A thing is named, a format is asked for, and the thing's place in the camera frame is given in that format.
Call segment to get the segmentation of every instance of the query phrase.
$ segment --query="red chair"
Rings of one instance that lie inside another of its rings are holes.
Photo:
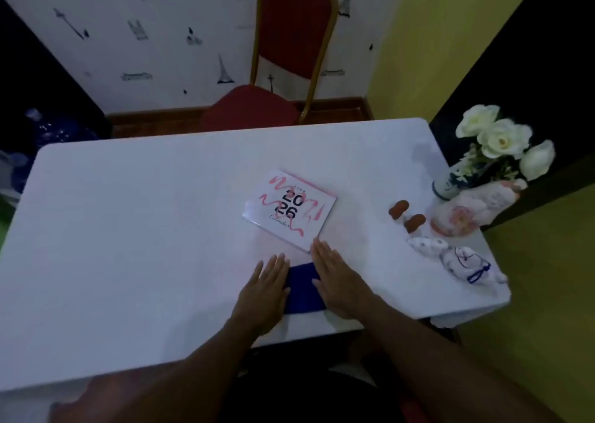
[[[258,0],[250,84],[233,89],[207,110],[201,129],[210,132],[303,123],[337,13],[337,0]],[[310,79],[301,115],[294,104],[254,85],[260,56]]]

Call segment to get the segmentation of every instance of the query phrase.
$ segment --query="blue cloth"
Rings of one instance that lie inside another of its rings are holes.
[[[320,279],[313,263],[298,265],[289,269],[285,286],[291,288],[291,293],[285,303],[286,314],[305,314],[326,309],[312,279]]]

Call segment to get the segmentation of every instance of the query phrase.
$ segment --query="white patterned wallpaper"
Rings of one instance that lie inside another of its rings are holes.
[[[366,94],[397,2],[338,1],[316,98]],[[249,81],[256,0],[7,2],[107,114],[212,105]],[[308,83],[261,59],[260,86],[298,100]]]

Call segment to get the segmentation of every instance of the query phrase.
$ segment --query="chair backrest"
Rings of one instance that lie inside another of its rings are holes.
[[[260,56],[286,71],[310,79],[300,122],[314,97],[337,13],[337,0],[258,0],[250,82],[256,81]]]

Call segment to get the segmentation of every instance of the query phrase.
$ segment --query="hand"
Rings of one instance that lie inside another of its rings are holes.
[[[349,268],[337,250],[314,239],[312,260],[320,280],[312,279],[324,304],[341,318],[361,318],[374,293],[362,277]]]
[[[283,289],[289,271],[285,254],[272,256],[261,274],[263,264],[258,262],[230,317],[230,321],[247,327],[256,336],[263,336],[281,320],[290,292],[289,288]]]

